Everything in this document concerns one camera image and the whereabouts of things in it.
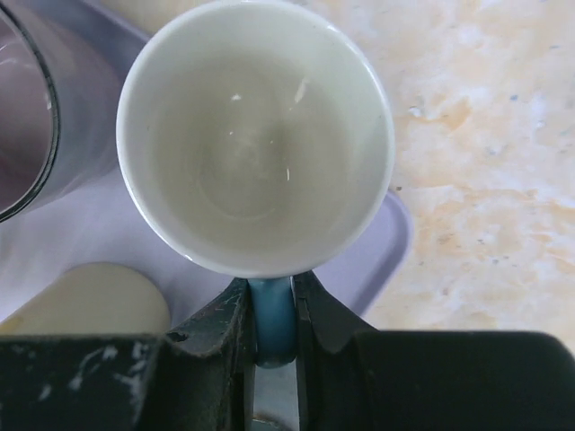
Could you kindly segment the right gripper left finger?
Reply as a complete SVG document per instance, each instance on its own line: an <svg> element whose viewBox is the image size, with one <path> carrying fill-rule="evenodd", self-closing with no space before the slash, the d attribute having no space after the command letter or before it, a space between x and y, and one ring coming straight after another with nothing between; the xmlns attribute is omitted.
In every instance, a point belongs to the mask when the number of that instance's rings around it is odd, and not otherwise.
<svg viewBox="0 0 575 431"><path fill-rule="evenodd" d="M145 373L137 430L248 430L255 328L251 294L236 278L162 339Z"/></svg>

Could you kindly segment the transparent purple cup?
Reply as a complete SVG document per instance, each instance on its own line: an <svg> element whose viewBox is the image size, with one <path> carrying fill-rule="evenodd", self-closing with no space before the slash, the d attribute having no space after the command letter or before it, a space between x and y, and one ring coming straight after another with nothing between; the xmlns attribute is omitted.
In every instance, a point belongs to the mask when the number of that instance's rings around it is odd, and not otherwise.
<svg viewBox="0 0 575 431"><path fill-rule="evenodd" d="M31 211L116 165L120 79L44 1L1 3L1 218Z"/></svg>

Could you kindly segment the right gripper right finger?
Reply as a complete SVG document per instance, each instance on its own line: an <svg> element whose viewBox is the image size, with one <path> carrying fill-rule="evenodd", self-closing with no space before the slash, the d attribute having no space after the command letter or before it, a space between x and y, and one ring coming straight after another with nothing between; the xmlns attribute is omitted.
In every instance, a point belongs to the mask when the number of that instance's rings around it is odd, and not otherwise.
<svg viewBox="0 0 575 431"><path fill-rule="evenodd" d="M294 277L296 379L302 430L379 430L358 335L375 329L332 296L314 272Z"/></svg>

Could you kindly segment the cream and blue mug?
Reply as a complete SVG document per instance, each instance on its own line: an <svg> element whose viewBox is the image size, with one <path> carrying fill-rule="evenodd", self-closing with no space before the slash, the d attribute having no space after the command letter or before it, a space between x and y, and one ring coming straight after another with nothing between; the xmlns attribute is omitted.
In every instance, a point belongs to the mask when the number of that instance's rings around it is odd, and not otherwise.
<svg viewBox="0 0 575 431"><path fill-rule="evenodd" d="M392 114L365 55L289 1L213 1L140 51L116 137L147 224L186 259L247 280L258 364L291 362L293 278L357 240L392 176Z"/></svg>

